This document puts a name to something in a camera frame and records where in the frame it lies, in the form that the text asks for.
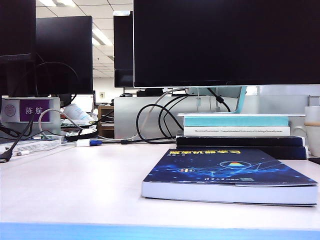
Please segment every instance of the black book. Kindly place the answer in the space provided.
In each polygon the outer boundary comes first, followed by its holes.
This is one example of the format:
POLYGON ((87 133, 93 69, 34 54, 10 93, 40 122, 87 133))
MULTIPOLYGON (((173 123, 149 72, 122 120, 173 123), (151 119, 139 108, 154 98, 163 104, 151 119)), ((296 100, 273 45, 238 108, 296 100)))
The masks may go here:
POLYGON ((270 136, 270 137, 228 137, 228 136, 184 136, 182 131, 176 135, 177 146, 286 146, 304 147, 302 136, 270 136))
MULTIPOLYGON (((229 147, 229 146, 202 146, 202 145, 177 145, 177 149, 196 149, 212 147, 229 147)), ((275 159, 280 160, 306 160, 309 158, 307 146, 234 146, 236 148, 259 149, 269 154, 275 159)))

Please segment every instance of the cup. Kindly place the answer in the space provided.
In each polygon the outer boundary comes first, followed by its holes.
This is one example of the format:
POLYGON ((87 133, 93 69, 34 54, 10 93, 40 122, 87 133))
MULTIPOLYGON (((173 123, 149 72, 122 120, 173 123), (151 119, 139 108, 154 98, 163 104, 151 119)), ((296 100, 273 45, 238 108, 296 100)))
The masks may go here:
POLYGON ((320 106, 306 106, 304 113, 305 126, 320 126, 320 106))
POLYGON ((304 131, 311 155, 320 157, 320 106, 306 106, 304 112, 304 126, 294 127, 293 132, 304 131))

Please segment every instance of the purple name plate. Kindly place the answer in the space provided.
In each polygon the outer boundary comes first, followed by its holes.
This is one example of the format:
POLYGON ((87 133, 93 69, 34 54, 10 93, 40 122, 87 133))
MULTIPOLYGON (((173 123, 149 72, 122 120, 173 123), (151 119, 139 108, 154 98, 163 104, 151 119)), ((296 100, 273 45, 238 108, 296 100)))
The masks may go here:
MULTIPOLYGON (((20 122, 29 122, 34 114, 34 122, 39 120, 40 115, 49 109, 48 99, 28 99, 20 100, 20 122)), ((41 119, 41 122, 50 122, 49 113, 47 112, 41 119)))

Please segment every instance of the desk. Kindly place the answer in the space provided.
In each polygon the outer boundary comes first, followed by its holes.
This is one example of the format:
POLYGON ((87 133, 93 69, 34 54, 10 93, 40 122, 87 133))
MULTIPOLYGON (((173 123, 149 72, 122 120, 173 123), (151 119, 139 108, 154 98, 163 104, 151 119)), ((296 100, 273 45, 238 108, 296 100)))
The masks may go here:
MULTIPOLYGON (((320 205, 263 206, 141 197, 141 183, 174 144, 64 146, 1 167, 4 222, 320 230, 320 205)), ((283 161, 320 182, 320 165, 283 161)))

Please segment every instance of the glowing triangle graphic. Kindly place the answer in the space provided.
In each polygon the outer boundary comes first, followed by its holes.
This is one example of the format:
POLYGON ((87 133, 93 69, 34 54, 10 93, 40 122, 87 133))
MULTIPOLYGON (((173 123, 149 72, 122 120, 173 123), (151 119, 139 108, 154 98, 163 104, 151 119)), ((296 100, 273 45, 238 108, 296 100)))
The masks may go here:
POLYGON ((244 167, 245 165, 241 164, 240 162, 233 161, 228 166, 230 166, 230 167, 244 167))

